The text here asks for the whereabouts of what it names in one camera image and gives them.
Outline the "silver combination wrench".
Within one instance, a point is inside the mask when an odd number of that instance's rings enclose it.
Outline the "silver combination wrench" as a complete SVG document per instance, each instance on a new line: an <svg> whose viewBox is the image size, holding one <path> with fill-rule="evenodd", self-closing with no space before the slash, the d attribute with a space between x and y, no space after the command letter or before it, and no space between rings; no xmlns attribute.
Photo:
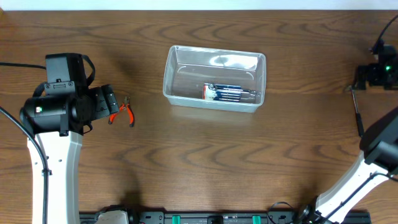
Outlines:
<svg viewBox="0 0 398 224"><path fill-rule="evenodd" d="M359 112L358 102L356 99L356 93L355 93L355 89L353 88L353 85L348 85L346 87L346 91L350 91L352 99L353 99L354 113L355 113L356 125L357 125L357 130L358 130L358 136L363 137L363 134L364 134L363 121L362 121L361 113Z"/></svg>

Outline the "clear plastic container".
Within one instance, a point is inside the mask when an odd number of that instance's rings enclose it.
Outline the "clear plastic container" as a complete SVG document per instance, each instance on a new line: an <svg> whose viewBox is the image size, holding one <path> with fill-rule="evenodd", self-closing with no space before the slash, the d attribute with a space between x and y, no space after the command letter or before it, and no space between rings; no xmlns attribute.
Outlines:
<svg viewBox="0 0 398 224"><path fill-rule="evenodd" d="M170 104L253 113L265 98L266 56L262 53L174 45L167 56L163 94ZM255 90L255 103L202 99L205 83L239 85Z"/></svg>

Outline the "precision screwdriver set case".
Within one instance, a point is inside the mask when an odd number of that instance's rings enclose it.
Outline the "precision screwdriver set case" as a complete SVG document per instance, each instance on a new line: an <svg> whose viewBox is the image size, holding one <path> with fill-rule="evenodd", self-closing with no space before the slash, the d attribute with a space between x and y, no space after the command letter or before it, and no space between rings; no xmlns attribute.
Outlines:
<svg viewBox="0 0 398 224"><path fill-rule="evenodd" d="M255 103L259 96L255 90L247 90L239 85L205 83L202 99L210 101L228 101L233 103Z"/></svg>

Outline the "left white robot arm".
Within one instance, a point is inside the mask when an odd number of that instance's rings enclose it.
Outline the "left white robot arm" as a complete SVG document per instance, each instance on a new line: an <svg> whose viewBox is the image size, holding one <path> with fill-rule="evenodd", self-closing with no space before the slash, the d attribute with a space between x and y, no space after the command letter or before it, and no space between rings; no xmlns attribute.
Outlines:
<svg viewBox="0 0 398 224"><path fill-rule="evenodd" d="M41 83L21 108L32 163L33 223L79 223L78 163L85 126L119 111L111 85Z"/></svg>

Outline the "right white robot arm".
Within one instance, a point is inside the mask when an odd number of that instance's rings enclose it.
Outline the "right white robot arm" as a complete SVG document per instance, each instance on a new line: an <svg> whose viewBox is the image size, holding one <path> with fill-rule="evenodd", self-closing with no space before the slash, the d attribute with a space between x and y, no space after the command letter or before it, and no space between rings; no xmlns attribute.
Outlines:
<svg viewBox="0 0 398 224"><path fill-rule="evenodd" d="M365 90L367 86L397 89L397 50L378 40L371 48L377 62L359 66L349 90ZM397 175L397 109L363 128L356 113L360 153L342 178L317 196L295 217L294 223L342 223L349 211L372 189Z"/></svg>

